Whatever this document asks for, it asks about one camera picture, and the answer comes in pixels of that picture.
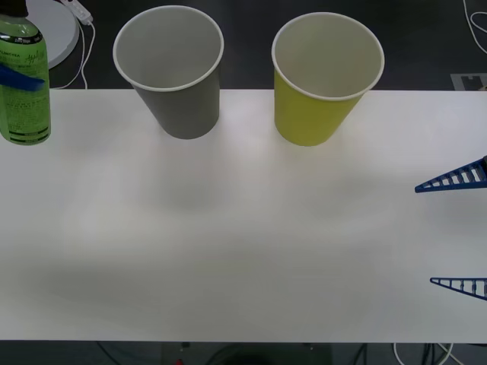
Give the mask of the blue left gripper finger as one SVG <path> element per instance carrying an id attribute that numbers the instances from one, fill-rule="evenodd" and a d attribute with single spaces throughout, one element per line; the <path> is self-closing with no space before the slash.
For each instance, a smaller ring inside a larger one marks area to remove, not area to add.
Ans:
<path id="1" fill-rule="evenodd" d="M 25 91 L 39 91 L 43 88 L 45 81 L 40 78 L 33 78 L 21 74 L 5 65 L 0 65 L 0 85 Z"/>

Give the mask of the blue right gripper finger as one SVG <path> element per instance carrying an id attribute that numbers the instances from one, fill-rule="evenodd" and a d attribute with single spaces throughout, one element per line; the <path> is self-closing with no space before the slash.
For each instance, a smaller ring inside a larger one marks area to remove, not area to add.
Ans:
<path id="1" fill-rule="evenodd" d="M 486 157 L 483 157 L 419 184 L 415 193 L 485 188 Z"/>
<path id="2" fill-rule="evenodd" d="M 430 278 L 429 281 L 442 288 L 452 290 L 468 297 L 486 301 L 487 278 Z"/>

